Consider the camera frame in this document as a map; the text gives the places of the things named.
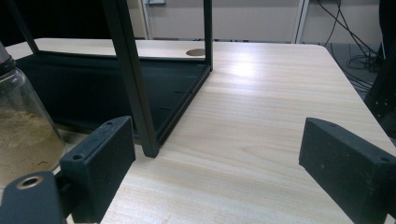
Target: black object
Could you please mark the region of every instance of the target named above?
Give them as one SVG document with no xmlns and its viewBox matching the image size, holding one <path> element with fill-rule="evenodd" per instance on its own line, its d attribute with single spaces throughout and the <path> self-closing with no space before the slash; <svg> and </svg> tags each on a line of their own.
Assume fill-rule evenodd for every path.
<svg viewBox="0 0 396 224">
<path fill-rule="evenodd" d="M 14 69 L 15 65 L 14 59 L 8 55 L 8 52 L 0 41 L 0 76 Z"/>
<path fill-rule="evenodd" d="M 204 59 L 139 59 L 125 0 L 103 0 L 97 8 L 97 14 L 106 18 L 117 57 L 43 51 L 18 6 L 6 1 L 34 53 L 17 60 L 17 65 L 52 119 L 93 130 L 108 119 L 133 115 L 135 139 L 148 157 L 157 156 L 212 70 L 211 0 L 204 0 Z"/>
<path fill-rule="evenodd" d="M 396 138 L 396 2 L 379 2 L 379 23 L 382 32 L 382 47 L 385 61 L 378 60 L 382 67 L 375 82 L 366 95 L 367 104 L 381 127 L 389 137 Z"/>
<path fill-rule="evenodd" d="M 396 217 L 396 158 L 388 152 L 336 124 L 308 118 L 299 161 L 354 223 Z"/>
<path fill-rule="evenodd" d="M 396 138 L 396 39 L 364 103 L 387 135 Z"/>
<path fill-rule="evenodd" d="M 100 126 L 60 160 L 61 172 L 38 172 L 10 183 L 3 194 L 0 223 L 100 222 L 134 156 L 132 120 Z"/>
</svg>

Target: jar lid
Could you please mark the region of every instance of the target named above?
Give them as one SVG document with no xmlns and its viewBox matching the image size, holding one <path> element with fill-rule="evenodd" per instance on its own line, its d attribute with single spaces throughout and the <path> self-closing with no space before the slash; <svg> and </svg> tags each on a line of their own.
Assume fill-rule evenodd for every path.
<svg viewBox="0 0 396 224">
<path fill-rule="evenodd" d="M 0 42 L 0 63 L 6 62 L 10 57 L 6 48 L 4 48 L 3 44 Z"/>
<path fill-rule="evenodd" d="M 0 76 L 15 67 L 15 61 L 0 42 Z"/>
</svg>

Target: vertical metal bar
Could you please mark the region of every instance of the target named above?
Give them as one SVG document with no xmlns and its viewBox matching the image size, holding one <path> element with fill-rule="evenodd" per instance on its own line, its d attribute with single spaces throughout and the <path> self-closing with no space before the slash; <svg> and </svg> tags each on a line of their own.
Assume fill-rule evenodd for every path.
<svg viewBox="0 0 396 224">
<path fill-rule="evenodd" d="M 30 49 L 32 50 L 33 53 L 38 53 L 39 49 L 37 47 L 37 44 L 35 43 L 32 34 L 27 28 L 27 25 L 24 22 L 23 17 L 20 11 L 18 10 L 18 7 L 15 4 L 14 0 L 6 0 L 6 3 L 9 11 L 11 12 L 12 17 L 14 17 L 15 22 L 18 24 L 18 27 L 20 28 L 21 33 L 25 38 L 25 40 L 27 41 L 27 44 L 29 45 Z"/>
<path fill-rule="evenodd" d="M 306 12 L 308 10 L 309 0 L 300 0 L 297 7 L 297 15 L 294 23 L 291 44 L 300 44 L 303 36 Z"/>
<path fill-rule="evenodd" d="M 212 0 L 204 0 L 205 63 L 213 70 Z"/>
<path fill-rule="evenodd" d="M 102 3 L 143 151 L 147 157 L 154 158 L 160 145 L 149 109 L 128 5 L 125 0 L 102 0 Z"/>
</svg>

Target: wooden table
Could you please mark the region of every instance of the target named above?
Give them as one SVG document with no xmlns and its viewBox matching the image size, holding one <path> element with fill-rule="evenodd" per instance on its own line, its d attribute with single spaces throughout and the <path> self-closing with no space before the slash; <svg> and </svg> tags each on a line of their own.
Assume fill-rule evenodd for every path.
<svg viewBox="0 0 396 224">
<path fill-rule="evenodd" d="M 114 54 L 107 40 L 37 43 Z M 141 56 L 188 57 L 203 45 L 137 41 Z M 19 58 L 24 47 L 7 49 Z M 213 73 L 156 159 L 135 146 L 136 161 L 103 223 L 350 223 L 298 164 L 306 117 L 337 123 L 396 155 L 325 48 L 216 42 Z"/>
</svg>

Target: circular hole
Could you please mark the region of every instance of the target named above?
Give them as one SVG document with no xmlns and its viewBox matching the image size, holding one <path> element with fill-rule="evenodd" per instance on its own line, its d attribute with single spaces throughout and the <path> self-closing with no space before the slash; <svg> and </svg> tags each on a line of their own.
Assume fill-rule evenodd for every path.
<svg viewBox="0 0 396 224">
<path fill-rule="evenodd" d="M 74 156 L 73 156 L 73 160 L 77 161 L 77 160 L 82 159 L 83 157 L 84 157 L 83 155 L 77 154 L 77 155 L 74 155 Z"/>
<path fill-rule="evenodd" d="M 43 177 L 40 175 L 31 176 L 24 180 L 22 180 L 18 185 L 18 189 L 29 189 L 34 186 L 37 186 L 41 181 L 43 181 Z"/>
<path fill-rule="evenodd" d="M 22 184 L 27 187 L 37 182 L 37 178 L 27 179 Z"/>
<path fill-rule="evenodd" d="M 197 56 L 204 56 L 205 50 L 204 49 L 190 49 L 186 52 L 187 55 L 197 57 Z"/>
<path fill-rule="evenodd" d="M 380 159 L 381 159 L 381 161 L 390 161 L 390 159 L 385 158 L 385 157 L 381 157 Z"/>
</svg>

